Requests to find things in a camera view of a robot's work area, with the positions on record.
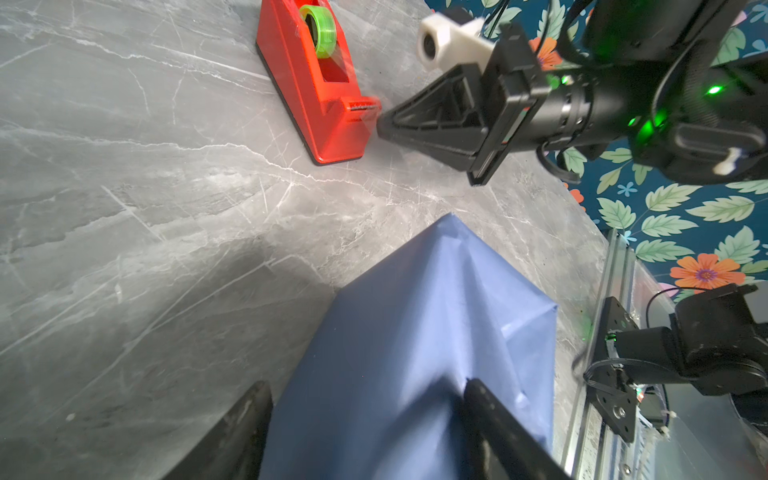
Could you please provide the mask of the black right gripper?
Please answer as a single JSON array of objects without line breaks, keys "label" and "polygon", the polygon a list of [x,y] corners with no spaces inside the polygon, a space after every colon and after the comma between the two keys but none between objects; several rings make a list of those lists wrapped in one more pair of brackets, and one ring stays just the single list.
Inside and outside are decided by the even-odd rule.
[{"label": "black right gripper", "polygon": [[531,151],[566,183],[580,177],[564,152],[589,126],[592,88],[566,71],[542,69],[524,29],[502,29],[482,76],[460,64],[409,100],[381,114],[378,136],[414,149],[457,171],[473,186],[487,184],[508,155]]}]

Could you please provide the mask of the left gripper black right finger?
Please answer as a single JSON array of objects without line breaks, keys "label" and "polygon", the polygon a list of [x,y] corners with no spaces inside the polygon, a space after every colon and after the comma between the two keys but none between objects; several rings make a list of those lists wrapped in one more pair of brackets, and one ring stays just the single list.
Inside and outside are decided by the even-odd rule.
[{"label": "left gripper black right finger", "polygon": [[479,379],[466,384],[461,419],[471,479],[491,479],[493,458],[498,460],[505,479],[568,477]]}]

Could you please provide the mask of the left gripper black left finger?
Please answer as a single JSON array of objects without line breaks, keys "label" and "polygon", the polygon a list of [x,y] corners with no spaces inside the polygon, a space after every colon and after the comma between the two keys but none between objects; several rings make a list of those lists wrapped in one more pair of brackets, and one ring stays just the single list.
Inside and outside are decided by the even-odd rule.
[{"label": "left gripper black left finger", "polygon": [[255,382],[164,480],[258,478],[272,410],[269,383]]}]

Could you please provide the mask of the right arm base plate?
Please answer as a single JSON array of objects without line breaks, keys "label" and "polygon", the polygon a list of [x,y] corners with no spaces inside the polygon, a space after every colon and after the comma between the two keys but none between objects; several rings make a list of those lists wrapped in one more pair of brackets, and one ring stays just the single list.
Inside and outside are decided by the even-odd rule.
[{"label": "right arm base plate", "polygon": [[596,327],[596,341],[587,368],[587,399],[606,426],[624,442],[635,439],[637,394],[618,364],[592,368],[596,362],[618,359],[617,333],[637,330],[637,324],[615,297],[606,297]]}]

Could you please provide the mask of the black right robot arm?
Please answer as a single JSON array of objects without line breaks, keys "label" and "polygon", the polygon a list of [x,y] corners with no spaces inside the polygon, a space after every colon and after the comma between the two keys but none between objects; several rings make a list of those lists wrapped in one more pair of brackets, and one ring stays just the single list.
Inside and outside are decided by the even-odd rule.
[{"label": "black right robot arm", "polygon": [[451,8],[424,18],[417,51],[440,76],[381,114],[378,135],[484,185],[505,158],[533,152],[577,183],[565,153],[600,157],[625,139],[635,163],[687,185],[767,176],[767,57],[717,62],[741,1],[552,4],[548,70],[523,26]]}]

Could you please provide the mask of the light blue wrapping paper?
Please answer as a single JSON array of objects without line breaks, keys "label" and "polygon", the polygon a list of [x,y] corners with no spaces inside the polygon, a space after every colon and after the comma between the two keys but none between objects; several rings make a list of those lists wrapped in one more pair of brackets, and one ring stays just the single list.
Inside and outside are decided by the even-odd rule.
[{"label": "light blue wrapping paper", "polygon": [[466,479],[482,381],[553,442],[557,306],[448,214],[342,288],[277,402],[264,479]]}]

